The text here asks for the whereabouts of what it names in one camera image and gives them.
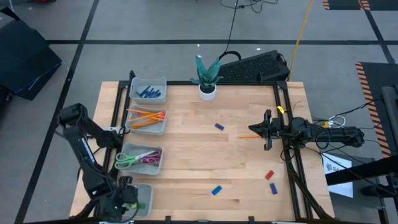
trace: white pot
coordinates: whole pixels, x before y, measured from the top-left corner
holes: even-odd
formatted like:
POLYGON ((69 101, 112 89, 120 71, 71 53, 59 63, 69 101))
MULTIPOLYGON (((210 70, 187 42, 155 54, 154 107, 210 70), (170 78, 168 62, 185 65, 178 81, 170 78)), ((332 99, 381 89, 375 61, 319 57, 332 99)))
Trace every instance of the white pot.
POLYGON ((211 93, 204 93, 200 90, 200 85, 198 86, 199 88, 199 96, 201 99, 203 100, 212 100, 214 99, 214 97, 216 96, 216 92, 217 92, 217 85, 214 85, 214 91, 211 93))

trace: white cable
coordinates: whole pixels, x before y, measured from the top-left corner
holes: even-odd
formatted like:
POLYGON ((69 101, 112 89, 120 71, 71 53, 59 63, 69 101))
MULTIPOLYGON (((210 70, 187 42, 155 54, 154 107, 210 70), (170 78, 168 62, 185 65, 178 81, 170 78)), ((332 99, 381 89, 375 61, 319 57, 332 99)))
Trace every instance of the white cable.
POLYGON ((335 124, 337 124, 339 127, 344 127, 344 125, 346 124, 346 118, 345 117, 343 117, 343 116, 341 116, 341 115, 334 115, 334 116, 331 116, 330 118, 329 118, 329 122, 332 122, 332 127, 335 125, 335 124), (343 119, 343 123, 341 124, 340 122, 338 122, 338 121, 335 121, 336 119, 338 119, 338 118, 341 118, 341 119, 343 119))

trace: green plant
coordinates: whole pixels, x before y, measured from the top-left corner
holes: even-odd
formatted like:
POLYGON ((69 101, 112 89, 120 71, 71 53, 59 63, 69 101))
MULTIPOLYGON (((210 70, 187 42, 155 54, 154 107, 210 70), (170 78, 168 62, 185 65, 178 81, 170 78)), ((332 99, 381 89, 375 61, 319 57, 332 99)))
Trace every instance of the green plant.
POLYGON ((199 79, 196 80, 194 78, 191 78, 190 81, 193 84, 201 85, 203 88, 214 87, 214 85, 218 82, 218 80, 220 80, 220 78, 223 78, 221 76, 218 76, 218 71, 220 70, 221 66, 221 63, 218 60, 218 58, 210 65, 208 70, 203 65, 203 62, 201 61, 200 57, 196 56, 195 59, 198 67, 197 72, 199 79))

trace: purple block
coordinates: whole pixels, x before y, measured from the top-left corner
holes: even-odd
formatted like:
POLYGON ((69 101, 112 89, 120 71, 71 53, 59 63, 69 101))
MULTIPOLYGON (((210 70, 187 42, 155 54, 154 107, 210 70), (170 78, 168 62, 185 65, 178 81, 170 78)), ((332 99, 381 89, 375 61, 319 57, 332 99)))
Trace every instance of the purple block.
POLYGON ((220 129, 220 130, 224 130, 224 126, 222 126, 222 125, 220 125, 220 124, 218 124, 218 123, 216 123, 216 128, 218 128, 218 129, 220 129))
POLYGON ((269 186, 271 187, 271 190, 272 190, 272 194, 273 194, 273 195, 275 195, 275 194, 278 193, 278 192, 276 191, 276 187, 275 187, 275 184, 274 184, 274 183, 271 183, 269 186))

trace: orange striped tape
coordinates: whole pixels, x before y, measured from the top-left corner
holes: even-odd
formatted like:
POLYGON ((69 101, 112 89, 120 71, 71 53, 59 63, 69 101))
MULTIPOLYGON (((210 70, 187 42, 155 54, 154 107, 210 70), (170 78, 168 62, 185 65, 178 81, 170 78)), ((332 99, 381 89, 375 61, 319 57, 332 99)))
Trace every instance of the orange striped tape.
POLYGON ((328 0, 322 0, 323 8, 326 10, 329 10, 329 1, 328 0))
MULTIPOLYGON (((355 63, 356 72, 358 73, 359 82, 361 82, 361 88, 363 95, 365 96, 366 102, 371 102, 373 100, 372 91, 368 85, 368 79, 366 78, 365 71, 363 70, 363 66, 361 62, 355 63)), ((372 123, 374 126, 374 130, 377 136, 377 142, 380 145, 381 153, 384 158, 391 156, 391 150, 388 146, 386 136, 384 135, 383 126, 380 124, 379 113, 377 112, 376 105, 374 102, 368 105, 369 114, 371 115, 372 123)))
POLYGON ((361 10, 371 10, 368 0, 358 0, 361 10))

